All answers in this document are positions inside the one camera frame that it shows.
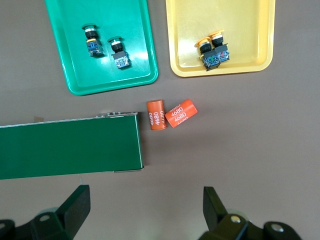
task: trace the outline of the yellow tray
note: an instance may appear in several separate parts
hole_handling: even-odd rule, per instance
[[[170,64],[180,77],[256,72],[272,60],[276,0],[166,0]],[[230,60],[206,71],[195,43],[224,30]]]

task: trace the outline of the green tray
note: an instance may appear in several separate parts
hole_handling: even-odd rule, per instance
[[[66,85],[82,96],[153,83],[158,66],[147,0],[44,0]],[[84,24],[97,25],[104,57],[88,54]],[[110,43],[121,36],[131,66],[118,69]]]

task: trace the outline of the orange cylinder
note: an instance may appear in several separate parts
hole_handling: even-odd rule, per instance
[[[147,101],[146,108],[148,111],[151,130],[158,131],[167,128],[165,118],[164,102],[159,100]]]
[[[178,106],[168,111],[165,114],[165,118],[170,123],[170,125],[175,128],[179,124],[182,124],[185,120],[191,118],[198,112],[194,104],[190,99],[185,100]]]

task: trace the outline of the blue terminal block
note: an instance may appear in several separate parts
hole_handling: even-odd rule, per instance
[[[201,38],[195,47],[199,48],[200,59],[207,71],[216,69],[221,63],[230,59],[227,44],[223,44],[222,30],[209,34],[209,37]]]
[[[86,40],[86,47],[90,57],[101,57],[104,56],[104,49],[102,47],[101,41],[98,39],[99,35],[96,30],[96,25],[93,23],[88,23],[82,26],[84,30]]]
[[[112,54],[114,59],[114,64],[118,69],[130,66],[130,59],[126,51],[124,51],[124,46],[121,42],[121,36],[115,36],[108,39],[108,43],[111,44],[111,48],[114,51]]]

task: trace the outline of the gray table surface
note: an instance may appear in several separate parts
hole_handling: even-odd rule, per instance
[[[42,0],[1,0],[0,125],[141,112],[145,169],[0,181],[0,218],[21,225],[80,184],[91,212],[76,240],[196,240],[203,186],[258,227],[276,220],[320,239],[320,1],[278,0],[273,60],[263,71],[181,78],[170,68],[166,5],[149,0],[159,77],[89,96],[69,93]],[[151,131],[146,101],[190,98],[198,114]]]

